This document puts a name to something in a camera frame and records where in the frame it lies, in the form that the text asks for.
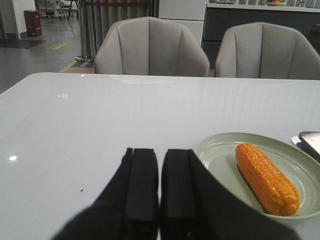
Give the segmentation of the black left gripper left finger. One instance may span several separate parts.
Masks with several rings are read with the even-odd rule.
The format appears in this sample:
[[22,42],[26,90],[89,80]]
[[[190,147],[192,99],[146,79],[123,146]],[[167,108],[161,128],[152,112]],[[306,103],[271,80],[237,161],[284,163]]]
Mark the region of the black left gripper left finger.
[[154,151],[128,148],[94,203],[71,219],[54,239],[157,239],[158,185]]

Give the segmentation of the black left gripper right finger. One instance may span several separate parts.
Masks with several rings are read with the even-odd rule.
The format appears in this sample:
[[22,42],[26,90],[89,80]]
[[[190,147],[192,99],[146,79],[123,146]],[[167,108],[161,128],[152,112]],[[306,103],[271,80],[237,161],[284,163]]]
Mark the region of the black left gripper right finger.
[[222,186],[192,150],[169,149],[161,174],[163,240],[298,240]]

